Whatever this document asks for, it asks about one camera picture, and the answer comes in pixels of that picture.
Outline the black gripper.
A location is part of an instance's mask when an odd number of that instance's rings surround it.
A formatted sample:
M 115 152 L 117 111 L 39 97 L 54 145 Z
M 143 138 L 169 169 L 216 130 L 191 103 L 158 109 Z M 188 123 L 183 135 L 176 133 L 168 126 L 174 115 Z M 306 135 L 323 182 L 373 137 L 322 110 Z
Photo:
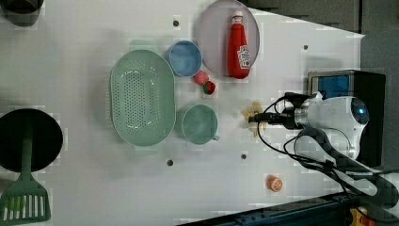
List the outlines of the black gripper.
M 248 118 L 248 122 L 267 122 L 267 113 L 254 114 Z M 301 125 L 295 122 L 295 109 L 292 106 L 286 107 L 281 113 L 272 113 L 268 122 L 271 125 L 282 125 L 288 130 L 299 130 Z

